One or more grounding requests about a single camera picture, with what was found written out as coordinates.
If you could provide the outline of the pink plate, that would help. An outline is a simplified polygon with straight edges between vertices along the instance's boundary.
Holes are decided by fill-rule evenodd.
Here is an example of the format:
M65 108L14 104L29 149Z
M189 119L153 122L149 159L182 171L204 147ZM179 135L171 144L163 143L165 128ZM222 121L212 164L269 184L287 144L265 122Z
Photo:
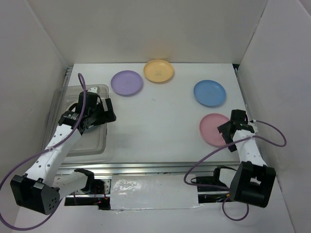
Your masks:
M212 146L224 146L225 140L219 133L217 127L229 121L229 118L218 113L212 113L204 116L199 124L199 130L202 138Z

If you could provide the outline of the watermelon pattern white plate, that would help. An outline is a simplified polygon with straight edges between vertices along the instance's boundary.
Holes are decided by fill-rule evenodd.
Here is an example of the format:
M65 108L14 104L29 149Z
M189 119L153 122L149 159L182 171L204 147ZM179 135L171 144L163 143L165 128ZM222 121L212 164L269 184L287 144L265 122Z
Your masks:
M89 132L89 131L92 131L92 130L94 130L94 129L96 129L96 128L98 128L98 126L94 126L94 125L89 126L88 128L86 128L86 129L84 130L84 133Z

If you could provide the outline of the cream plate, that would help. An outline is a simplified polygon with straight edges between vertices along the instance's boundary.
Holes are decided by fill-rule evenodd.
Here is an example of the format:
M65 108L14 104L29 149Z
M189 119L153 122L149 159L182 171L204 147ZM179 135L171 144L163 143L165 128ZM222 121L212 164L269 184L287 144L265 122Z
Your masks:
M69 113L75 113L75 109L76 109L76 106L77 106L77 102L74 102L73 104L71 104L65 111L66 114L69 114Z

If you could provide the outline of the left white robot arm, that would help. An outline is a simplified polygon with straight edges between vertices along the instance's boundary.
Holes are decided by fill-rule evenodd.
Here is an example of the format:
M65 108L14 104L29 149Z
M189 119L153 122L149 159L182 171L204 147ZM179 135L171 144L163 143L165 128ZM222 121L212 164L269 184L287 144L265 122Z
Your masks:
M74 111L65 111L61 115L46 151L24 175L15 175L11 179L10 186L17 205L49 215L67 195L77 190L92 193L100 181L89 170L78 168L59 180L54 178L86 129L114 121L116 115L110 98L101 100L94 92L81 92Z

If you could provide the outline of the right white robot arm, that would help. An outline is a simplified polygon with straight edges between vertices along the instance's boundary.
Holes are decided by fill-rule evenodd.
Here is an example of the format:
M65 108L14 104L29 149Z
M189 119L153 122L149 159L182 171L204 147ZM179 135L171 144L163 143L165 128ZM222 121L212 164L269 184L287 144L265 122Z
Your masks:
M276 171L268 167L256 144L255 130L246 111L232 110L230 120L217 127L230 152L238 152L240 165L230 183L229 197L257 207L268 205Z

